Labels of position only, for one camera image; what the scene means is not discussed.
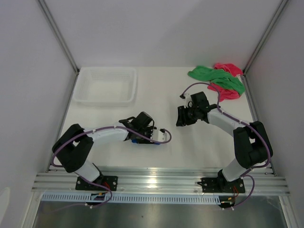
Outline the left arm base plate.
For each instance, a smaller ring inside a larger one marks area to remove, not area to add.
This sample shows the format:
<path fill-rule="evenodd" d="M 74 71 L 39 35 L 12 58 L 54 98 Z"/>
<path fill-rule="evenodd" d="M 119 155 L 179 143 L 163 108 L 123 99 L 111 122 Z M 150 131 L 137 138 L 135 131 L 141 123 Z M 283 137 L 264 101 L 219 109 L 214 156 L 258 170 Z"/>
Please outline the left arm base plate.
<path fill-rule="evenodd" d="M 118 185 L 118 177 L 117 176 L 103 176 L 97 178 L 93 181 L 93 184 L 90 184 L 83 180 L 81 177 L 77 178 L 76 181 L 76 190 L 86 190 L 86 191 L 107 191 L 105 188 L 100 187 L 104 186 L 111 191 L 116 191 Z"/>

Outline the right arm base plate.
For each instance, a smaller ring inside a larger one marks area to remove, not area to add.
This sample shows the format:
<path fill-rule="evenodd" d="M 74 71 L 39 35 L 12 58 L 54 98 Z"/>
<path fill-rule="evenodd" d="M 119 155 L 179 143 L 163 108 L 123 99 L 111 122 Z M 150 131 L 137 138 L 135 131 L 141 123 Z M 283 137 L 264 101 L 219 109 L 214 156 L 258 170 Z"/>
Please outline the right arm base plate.
<path fill-rule="evenodd" d="M 223 178 L 201 178 L 197 182 L 204 193 L 245 193 L 245 185 L 242 179 L 228 182 Z"/>

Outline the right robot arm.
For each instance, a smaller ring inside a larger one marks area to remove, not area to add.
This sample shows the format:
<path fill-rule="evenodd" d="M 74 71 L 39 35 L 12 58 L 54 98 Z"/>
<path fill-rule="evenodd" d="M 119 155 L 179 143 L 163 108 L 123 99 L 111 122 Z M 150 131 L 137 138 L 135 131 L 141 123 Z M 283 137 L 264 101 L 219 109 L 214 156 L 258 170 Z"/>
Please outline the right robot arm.
<path fill-rule="evenodd" d="M 183 93 L 180 98 L 185 101 L 185 105 L 178 107 L 177 127 L 201 120 L 220 128 L 233 138 L 235 159 L 218 173 L 217 187 L 221 191 L 229 191 L 235 180 L 252 169 L 268 166 L 273 150 L 260 121 L 247 123 L 237 119 L 218 104 L 210 104 L 204 92 L 192 95 Z"/>

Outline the green towel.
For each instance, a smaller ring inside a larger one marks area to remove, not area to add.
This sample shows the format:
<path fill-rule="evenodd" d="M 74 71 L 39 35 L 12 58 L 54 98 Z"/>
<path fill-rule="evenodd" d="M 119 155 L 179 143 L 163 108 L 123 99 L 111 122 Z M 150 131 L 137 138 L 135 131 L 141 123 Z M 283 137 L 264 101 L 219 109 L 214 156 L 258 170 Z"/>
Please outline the green towel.
<path fill-rule="evenodd" d="M 188 76 L 202 82 L 211 82 L 224 89 L 235 90 L 239 95 L 245 92 L 241 81 L 223 69 L 212 69 L 205 66 L 197 66 L 188 72 Z"/>

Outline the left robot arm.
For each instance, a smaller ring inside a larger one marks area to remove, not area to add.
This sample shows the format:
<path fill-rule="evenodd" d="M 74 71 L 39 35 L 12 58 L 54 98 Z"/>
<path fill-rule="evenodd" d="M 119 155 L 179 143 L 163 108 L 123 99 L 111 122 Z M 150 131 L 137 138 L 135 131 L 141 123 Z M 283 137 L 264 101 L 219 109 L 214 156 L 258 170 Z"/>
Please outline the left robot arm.
<path fill-rule="evenodd" d="M 88 159 L 90 152 L 96 151 L 104 144 L 128 140 L 133 143 L 152 144 L 134 132 L 151 138 L 153 130 L 154 120 L 146 112 L 119 120 L 96 132 L 76 123 L 71 125 L 53 145 L 52 152 L 66 172 L 74 172 L 85 178 L 91 189 L 98 190 L 103 185 L 103 178 L 100 170 Z"/>

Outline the blue towel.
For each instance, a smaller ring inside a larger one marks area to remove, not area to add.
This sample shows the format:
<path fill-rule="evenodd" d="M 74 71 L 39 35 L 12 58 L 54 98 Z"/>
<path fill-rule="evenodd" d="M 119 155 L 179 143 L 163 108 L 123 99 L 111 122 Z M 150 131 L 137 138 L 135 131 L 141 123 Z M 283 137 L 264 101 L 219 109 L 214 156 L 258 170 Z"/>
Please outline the blue towel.
<path fill-rule="evenodd" d="M 155 143 L 146 139 L 132 139 L 131 140 L 132 143 L 135 144 L 155 144 L 155 145 L 159 145 L 159 143 Z"/>

